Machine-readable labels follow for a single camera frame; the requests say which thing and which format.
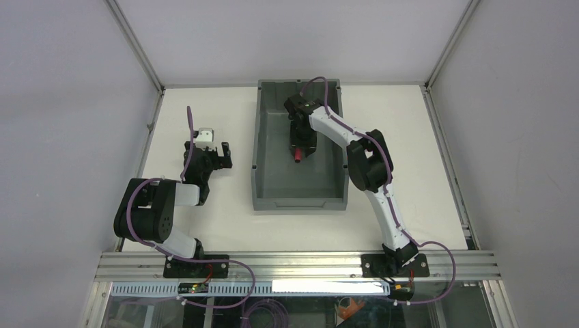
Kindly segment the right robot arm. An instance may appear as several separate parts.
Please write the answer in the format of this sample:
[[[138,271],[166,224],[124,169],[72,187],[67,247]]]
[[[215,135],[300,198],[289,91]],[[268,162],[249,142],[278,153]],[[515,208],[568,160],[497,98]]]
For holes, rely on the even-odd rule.
[[[383,135],[378,130],[364,132],[349,126],[319,100],[301,94],[284,103],[290,120],[289,149],[299,163],[317,149],[322,134],[346,152],[348,176],[370,201],[382,234],[385,258],[376,265],[382,275],[394,275],[418,255],[418,247],[406,235],[393,197],[393,163]]]

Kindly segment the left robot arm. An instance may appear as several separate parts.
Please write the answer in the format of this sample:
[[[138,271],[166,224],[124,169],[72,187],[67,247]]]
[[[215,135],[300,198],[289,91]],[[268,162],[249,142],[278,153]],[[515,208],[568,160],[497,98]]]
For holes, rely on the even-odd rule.
[[[204,261],[203,245],[174,227],[177,207],[203,206],[210,194],[209,179],[220,169],[231,169],[227,142],[217,148],[184,143],[184,171],[179,180],[132,178],[113,222],[116,236],[128,239],[173,259]]]

